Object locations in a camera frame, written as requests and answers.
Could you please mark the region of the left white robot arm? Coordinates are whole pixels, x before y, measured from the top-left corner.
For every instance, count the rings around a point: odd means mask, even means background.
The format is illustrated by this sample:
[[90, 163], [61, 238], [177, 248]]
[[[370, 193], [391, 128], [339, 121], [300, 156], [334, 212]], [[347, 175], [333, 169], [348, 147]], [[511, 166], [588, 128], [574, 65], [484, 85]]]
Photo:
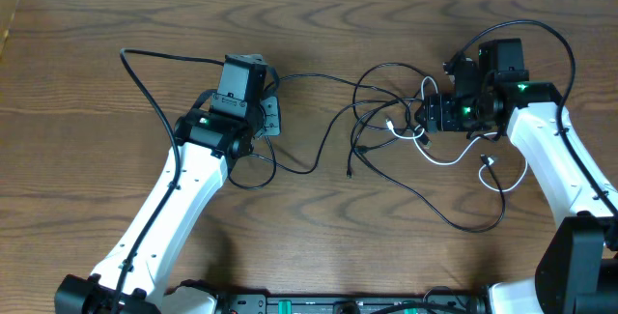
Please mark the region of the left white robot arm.
[[67, 275], [58, 313], [217, 313], [222, 301], [199, 288], [166, 292], [169, 276], [202, 210], [253, 140], [280, 132], [276, 70], [260, 54], [229, 54], [219, 86], [163, 125], [171, 141], [160, 177], [124, 235], [86, 278]]

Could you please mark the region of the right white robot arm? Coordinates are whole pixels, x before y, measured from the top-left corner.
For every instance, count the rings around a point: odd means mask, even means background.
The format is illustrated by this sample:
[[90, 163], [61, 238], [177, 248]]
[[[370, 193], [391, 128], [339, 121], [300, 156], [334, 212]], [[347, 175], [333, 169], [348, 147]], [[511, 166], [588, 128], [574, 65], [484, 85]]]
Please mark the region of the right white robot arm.
[[614, 313], [617, 190], [591, 158], [550, 82], [532, 82], [519, 39], [480, 44], [479, 58], [446, 66], [455, 90], [425, 97], [426, 132], [496, 129], [520, 151], [549, 203], [557, 231], [531, 278], [487, 290], [491, 313]]

